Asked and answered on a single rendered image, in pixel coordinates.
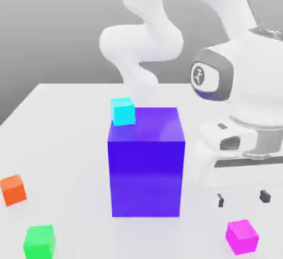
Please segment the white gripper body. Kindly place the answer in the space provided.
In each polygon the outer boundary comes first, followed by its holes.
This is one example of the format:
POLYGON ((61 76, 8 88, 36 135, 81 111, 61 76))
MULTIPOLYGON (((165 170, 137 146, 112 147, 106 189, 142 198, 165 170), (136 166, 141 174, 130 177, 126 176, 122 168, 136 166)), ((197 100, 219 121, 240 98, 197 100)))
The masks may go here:
POLYGON ((283 184, 283 151, 265 160, 220 158, 207 151, 193 152, 193 180, 202 189, 283 184))

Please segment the small magenta cube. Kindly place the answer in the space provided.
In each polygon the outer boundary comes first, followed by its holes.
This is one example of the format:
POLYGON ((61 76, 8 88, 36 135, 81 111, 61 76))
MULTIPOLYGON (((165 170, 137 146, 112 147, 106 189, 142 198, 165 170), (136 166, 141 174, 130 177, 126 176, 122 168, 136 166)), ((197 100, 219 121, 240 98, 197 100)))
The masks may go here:
POLYGON ((231 221, 226 228, 226 241, 235 255, 256 251, 259 234, 249 220, 231 221))

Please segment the small cyan cube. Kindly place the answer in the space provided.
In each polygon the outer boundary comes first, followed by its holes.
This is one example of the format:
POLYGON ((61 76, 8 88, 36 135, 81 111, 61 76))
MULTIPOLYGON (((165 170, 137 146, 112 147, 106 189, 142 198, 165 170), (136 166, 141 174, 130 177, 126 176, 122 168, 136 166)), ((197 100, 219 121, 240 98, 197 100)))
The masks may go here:
POLYGON ((135 105, 130 97, 111 99, 111 120, 114 126, 135 124, 135 105))

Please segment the small green cube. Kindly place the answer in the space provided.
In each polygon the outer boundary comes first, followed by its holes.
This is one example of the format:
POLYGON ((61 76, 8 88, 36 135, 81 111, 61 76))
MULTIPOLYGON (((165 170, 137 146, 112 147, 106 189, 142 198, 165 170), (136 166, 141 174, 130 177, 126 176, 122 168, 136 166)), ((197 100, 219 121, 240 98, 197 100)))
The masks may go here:
POLYGON ((53 259, 55 243, 53 225, 30 226, 23 244, 25 258, 53 259))

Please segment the small orange cube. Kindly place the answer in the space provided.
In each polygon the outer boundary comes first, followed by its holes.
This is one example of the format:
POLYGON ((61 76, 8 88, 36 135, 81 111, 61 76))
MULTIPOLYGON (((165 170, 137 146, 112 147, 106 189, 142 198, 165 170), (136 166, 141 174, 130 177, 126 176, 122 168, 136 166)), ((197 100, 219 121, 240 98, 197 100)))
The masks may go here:
POLYGON ((0 180, 0 188, 7 207, 27 199, 20 175, 13 175, 0 180))

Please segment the large purple box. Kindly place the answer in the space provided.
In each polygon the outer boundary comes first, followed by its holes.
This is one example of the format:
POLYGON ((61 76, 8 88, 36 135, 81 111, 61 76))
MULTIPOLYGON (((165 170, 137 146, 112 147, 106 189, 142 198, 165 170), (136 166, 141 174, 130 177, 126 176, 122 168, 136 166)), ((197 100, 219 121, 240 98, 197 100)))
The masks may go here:
POLYGON ((185 137, 177 108, 136 108, 134 125, 109 128, 113 217, 180 215, 185 137))

